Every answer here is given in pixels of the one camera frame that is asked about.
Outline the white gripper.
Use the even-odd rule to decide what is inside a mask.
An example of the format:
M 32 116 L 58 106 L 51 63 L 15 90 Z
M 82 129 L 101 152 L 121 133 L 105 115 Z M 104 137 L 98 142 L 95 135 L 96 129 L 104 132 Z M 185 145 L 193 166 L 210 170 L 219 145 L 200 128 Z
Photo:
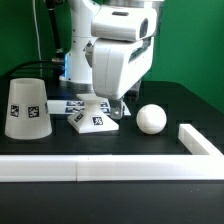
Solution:
M 151 68 L 153 48 L 153 37 L 136 42 L 96 40 L 92 58 L 93 89 L 97 96 L 111 99 L 112 119 L 122 118 L 124 102 L 120 98 Z

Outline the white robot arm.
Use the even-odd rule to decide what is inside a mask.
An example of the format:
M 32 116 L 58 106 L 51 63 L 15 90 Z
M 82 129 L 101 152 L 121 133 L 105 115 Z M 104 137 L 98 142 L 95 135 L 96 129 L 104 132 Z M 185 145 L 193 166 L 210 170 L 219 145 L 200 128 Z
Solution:
M 139 90 L 152 66 L 164 1 L 68 0 L 71 48 L 61 83 L 108 99 L 111 117 L 121 118 L 123 96 Z

